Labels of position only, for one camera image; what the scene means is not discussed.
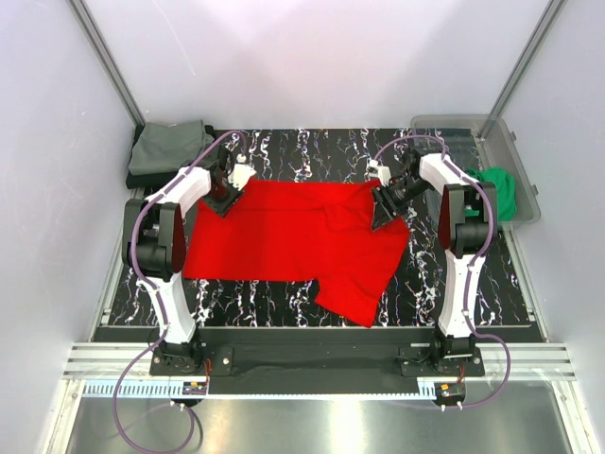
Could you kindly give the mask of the red t shirt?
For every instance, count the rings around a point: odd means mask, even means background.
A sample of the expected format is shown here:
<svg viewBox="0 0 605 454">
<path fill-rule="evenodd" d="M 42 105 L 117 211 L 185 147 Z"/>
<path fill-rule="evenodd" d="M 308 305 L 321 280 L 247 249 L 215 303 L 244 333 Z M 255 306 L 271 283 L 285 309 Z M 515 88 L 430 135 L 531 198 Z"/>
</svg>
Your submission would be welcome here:
<svg viewBox="0 0 605 454">
<path fill-rule="evenodd" d="M 400 218 L 372 229 L 378 185 L 253 180 L 224 218 L 200 203 L 183 275 L 315 280 L 319 306 L 370 327 L 409 239 Z"/>
</svg>

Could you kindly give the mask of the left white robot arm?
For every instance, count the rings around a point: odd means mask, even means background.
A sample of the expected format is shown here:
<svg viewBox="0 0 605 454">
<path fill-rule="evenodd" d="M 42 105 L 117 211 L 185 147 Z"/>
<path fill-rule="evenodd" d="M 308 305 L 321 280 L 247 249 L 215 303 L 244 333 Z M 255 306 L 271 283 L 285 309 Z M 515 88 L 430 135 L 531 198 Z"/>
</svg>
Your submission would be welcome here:
<svg viewBox="0 0 605 454">
<path fill-rule="evenodd" d="M 130 199 L 124 210 L 122 260 L 150 298 L 158 320 L 158 339 L 148 348 L 152 372 L 160 367 L 193 375 L 208 371 L 202 340 L 190 313 L 182 272 L 187 255 L 184 220 L 199 202 L 225 217 L 243 196 L 256 171 L 241 156 L 207 153 L 144 199 Z"/>
</svg>

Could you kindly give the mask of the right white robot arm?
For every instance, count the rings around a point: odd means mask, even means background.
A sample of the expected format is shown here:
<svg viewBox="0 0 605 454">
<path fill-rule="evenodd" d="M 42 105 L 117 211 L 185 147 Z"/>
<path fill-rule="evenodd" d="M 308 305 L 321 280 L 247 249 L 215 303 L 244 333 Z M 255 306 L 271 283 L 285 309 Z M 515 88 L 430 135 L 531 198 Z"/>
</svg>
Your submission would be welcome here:
<svg viewBox="0 0 605 454">
<path fill-rule="evenodd" d="M 441 313 L 429 346 L 416 360 L 406 358 L 402 373 L 420 376 L 483 376 L 474 322 L 475 299 L 486 252 L 497 235 L 497 190 L 458 167 L 445 152 L 410 152 L 403 174 L 369 161 L 372 190 L 371 229 L 380 230 L 401 218 L 413 199 L 427 190 L 441 195 L 438 240 L 446 257 Z"/>
</svg>

